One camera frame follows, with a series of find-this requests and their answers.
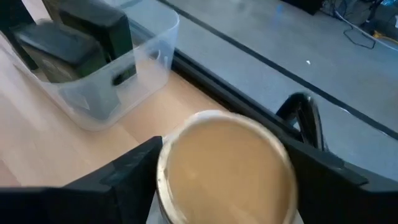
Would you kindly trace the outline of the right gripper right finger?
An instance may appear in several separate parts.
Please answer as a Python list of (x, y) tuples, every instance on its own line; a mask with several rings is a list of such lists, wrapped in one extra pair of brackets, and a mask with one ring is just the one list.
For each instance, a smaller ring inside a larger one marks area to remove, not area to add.
[(291, 138), (304, 224), (398, 224), (398, 182)]

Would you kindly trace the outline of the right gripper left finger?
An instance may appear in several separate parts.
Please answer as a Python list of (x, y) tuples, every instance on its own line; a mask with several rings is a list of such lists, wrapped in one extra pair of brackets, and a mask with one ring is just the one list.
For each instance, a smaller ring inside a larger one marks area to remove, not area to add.
[(0, 224), (146, 224), (162, 146), (154, 136), (63, 187), (0, 187)]

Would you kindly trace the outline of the cardboard spice canister tan lid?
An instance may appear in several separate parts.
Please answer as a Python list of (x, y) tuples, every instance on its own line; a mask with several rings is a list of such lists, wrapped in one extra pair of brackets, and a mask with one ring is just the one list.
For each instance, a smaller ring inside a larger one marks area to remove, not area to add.
[(162, 146), (157, 196), (167, 224), (293, 224), (297, 182), (287, 151), (257, 121), (206, 110)]

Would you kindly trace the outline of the small clear plastic bin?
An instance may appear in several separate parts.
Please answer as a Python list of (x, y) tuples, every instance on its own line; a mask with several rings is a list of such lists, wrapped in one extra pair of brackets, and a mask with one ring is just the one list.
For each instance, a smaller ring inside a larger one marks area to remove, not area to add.
[(112, 126), (167, 83), (179, 27), (177, 13), (156, 0), (101, 1), (127, 15), (133, 50), (84, 78), (52, 83), (14, 32), (44, 20), (62, 23), (49, 15), (34, 19), (22, 0), (0, 0), (0, 50), (73, 122), (90, 131)]

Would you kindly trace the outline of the black aluminium table frame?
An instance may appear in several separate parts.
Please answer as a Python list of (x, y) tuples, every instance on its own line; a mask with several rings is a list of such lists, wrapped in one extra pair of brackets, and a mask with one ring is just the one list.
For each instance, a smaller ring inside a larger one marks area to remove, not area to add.
[(233, 87), (226, 81), (216, 77), (209, 70), (199, 65), (183, 52), (176, 50), (172, 62), (172, 69), (184, 79), (204, 91), (212, 99), (227, 110), (254, 119), (275, 133), (288, 135), (301, 141), (299, 125), (293, 126), (264, 106)]

